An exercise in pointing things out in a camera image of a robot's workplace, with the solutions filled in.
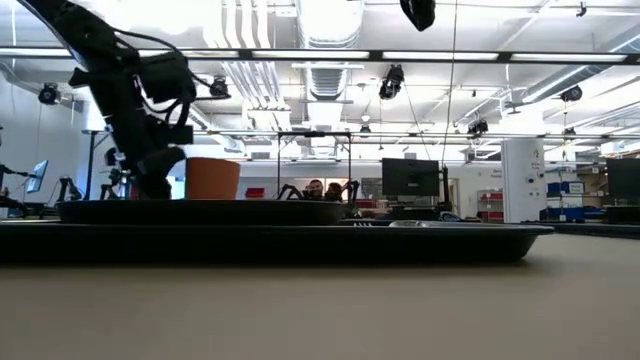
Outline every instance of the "black tray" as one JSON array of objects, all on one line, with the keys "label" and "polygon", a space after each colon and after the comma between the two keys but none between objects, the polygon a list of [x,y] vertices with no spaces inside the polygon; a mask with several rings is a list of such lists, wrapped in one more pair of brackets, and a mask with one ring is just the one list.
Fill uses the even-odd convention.
[{"label": "black tray", "polygon": [[0,224],[1,264],[420,264],[515,261],[553,228]]},{"label": "black tray", "polygon": [[344,204],[277,200],[95,200],[59,203],[66,224],[334,225]]}]

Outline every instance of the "person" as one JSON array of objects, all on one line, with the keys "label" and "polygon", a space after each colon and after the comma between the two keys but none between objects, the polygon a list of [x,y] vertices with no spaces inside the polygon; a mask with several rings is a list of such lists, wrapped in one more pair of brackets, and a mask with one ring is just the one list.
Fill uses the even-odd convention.
[{"label": "person", "polygon": [[342,186],[338,183],[329,184],[325,199],[328,201],[342,202]]},{"label": "person", "polygon": [[324,192],[324,185],[318,179],[311,180],[308,185],[309,197],[312,199],[321,199]]}]

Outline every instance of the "black monitor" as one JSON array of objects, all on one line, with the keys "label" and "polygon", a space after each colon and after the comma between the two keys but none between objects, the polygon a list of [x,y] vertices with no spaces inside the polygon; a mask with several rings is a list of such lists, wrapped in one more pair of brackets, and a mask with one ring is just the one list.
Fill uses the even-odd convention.
[{"label": "black monitor", "polygon": [[391,196],[440,196],[438,162],[382,159],[382,193]]},{"label": "black monitor", "polygon": [[613,198],[640,198],[640,159],[608,159],[609,195]]},{"label": "black monitor", "polygon": [[40,191],[40,188],[42,187],[42,179],[44,179],[44,174],[47,171],[47,165],[49,165],[49,160],[45,160],[33,168],[33,172],[31,174],[35,175],[35,177],[32,177],[27,181],[27,194],[33,194]]}]

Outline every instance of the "desk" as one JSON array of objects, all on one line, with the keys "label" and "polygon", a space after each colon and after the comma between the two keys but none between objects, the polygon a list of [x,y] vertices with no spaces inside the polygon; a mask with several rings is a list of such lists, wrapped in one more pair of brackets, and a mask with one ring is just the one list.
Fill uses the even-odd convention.
[{"label": "desk", "polygon": [[640,242],[508,267],[4,269],[2,360],[636,360]]}]

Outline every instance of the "blue storage box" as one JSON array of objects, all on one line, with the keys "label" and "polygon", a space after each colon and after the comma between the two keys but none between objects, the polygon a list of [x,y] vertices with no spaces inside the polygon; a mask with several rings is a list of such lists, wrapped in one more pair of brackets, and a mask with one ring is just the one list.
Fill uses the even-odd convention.
[{"label": "blue storage box", "polygon": [[549,183],[547,184],[547,193],[559,194],[564,192],[565,194],[584,194],[584,182],[582,181],[563,181],[561,183]]},{"label": "blue storage box", "polygon": [[564,214],[566,216],[567,221],[571,220],[584,220],[584,208],[583,207],[575,207],[575,208],[547,208],[547,219],[548,220],[559,220],[560,215]]}]

